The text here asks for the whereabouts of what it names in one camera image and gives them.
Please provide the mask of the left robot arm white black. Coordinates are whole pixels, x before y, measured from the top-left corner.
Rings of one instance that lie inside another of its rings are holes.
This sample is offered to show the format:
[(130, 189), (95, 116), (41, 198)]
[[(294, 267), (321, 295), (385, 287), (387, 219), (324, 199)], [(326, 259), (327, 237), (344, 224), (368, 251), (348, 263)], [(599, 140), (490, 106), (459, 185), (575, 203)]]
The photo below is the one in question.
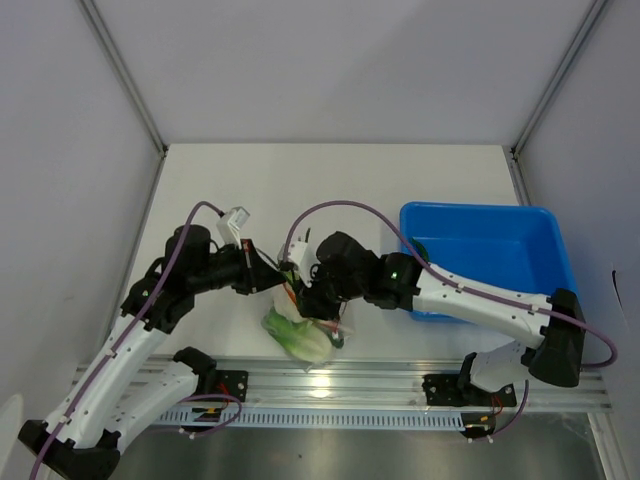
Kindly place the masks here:
[(107, 479), (131, 442), (181, 401), (242, 402), (222, 389), (217, 363), (194, 347), (179, 350), (161, 373), (129, 399), (139, 368), (195, 306), (199, 294), (231, 288), (240, 295), (284, 283), (249, 239), (211, 248), (210, 231), (181, 226), (144, 277), (133, 284), (99, 354), (78, 384), (43, 420), (28, 420), (18, 438), (64, 479)]

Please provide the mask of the green lettuce head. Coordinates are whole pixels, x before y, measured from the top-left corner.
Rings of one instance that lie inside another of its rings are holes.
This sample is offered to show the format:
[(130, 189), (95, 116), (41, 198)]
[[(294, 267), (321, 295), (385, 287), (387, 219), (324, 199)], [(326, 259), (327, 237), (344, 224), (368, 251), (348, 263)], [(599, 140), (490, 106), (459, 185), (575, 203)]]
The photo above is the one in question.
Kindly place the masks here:
[(263, 329), (291, 357), (309, 364), (329, 359), (333, 346), (327, 336), (311, 321), (293, 323), (271, 308), (261, 320)]

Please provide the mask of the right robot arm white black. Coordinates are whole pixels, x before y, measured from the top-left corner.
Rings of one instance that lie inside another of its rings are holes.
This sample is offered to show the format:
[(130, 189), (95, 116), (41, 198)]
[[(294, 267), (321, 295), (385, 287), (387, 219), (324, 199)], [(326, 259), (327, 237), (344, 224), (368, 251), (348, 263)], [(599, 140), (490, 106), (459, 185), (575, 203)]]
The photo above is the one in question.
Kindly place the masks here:
[(293, 241), (287, 258), (298, 276), (294, 292), (303, 317), (334, 320), (343, 304), (362, 299), (383, 310), (442, 314), (510, 337), (502, 347), (465, 357), (456, 389), (468, 403), (531, 378), (563, 388), (579, 383), (584, 319), (570, 290), (545, 296), (495, 287), (410, 254), (378, 256), (343, 232), (316, 250)]

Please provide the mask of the green scallion stalks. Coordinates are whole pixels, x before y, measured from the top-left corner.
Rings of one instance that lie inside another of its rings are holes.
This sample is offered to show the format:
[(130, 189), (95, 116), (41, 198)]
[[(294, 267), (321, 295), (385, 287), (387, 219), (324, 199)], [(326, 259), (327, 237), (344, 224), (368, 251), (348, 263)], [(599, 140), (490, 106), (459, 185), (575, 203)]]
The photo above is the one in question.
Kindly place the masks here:
[(310, 231), (308, 228), (303, 236), (285, 242), (278, 254), (278, 268), (284, 274), (285, 289), (294, 303), (297, 303), (299, 287), (311, 285), (311, 269), (315, 260), (309, 246)]

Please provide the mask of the clear zip bag orange zipper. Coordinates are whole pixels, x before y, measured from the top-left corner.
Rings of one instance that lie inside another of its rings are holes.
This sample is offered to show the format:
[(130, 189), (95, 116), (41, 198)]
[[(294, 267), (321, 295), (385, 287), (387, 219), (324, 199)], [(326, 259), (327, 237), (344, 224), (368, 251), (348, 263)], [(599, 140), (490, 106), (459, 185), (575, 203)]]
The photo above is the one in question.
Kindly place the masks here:
[(342, 303), (333, 320), (302, 317), (285, 283), (271, 290), (271, 306), (261, 326), (289, 359), (310, 371), (326, 365), (354, 335), (352, 321), (344, 319), (346, 310), (347, 304)]

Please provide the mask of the dark green cucumber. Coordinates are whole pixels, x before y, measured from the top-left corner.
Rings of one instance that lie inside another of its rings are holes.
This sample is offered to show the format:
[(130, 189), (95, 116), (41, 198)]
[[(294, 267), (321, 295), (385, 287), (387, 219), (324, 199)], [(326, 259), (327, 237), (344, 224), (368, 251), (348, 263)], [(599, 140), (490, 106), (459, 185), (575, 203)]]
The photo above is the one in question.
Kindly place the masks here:
[(331, 331), (328, 338), (335, 349), (342, 349), (345, 345), (346, 338), (341, 331)]

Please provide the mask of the white cauliflower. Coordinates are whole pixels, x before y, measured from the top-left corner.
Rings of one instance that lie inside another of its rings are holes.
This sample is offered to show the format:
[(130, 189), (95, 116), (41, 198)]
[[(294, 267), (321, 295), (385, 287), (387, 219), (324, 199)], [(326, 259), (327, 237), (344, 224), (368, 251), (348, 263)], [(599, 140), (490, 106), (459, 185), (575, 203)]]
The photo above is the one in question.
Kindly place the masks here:
[(296, 303), (290, 298), (289, 292), (278, 287), (272, 292), (273, 307), (275, 311), (293, 323), (302, 323), (305, 318), (298, 311)]

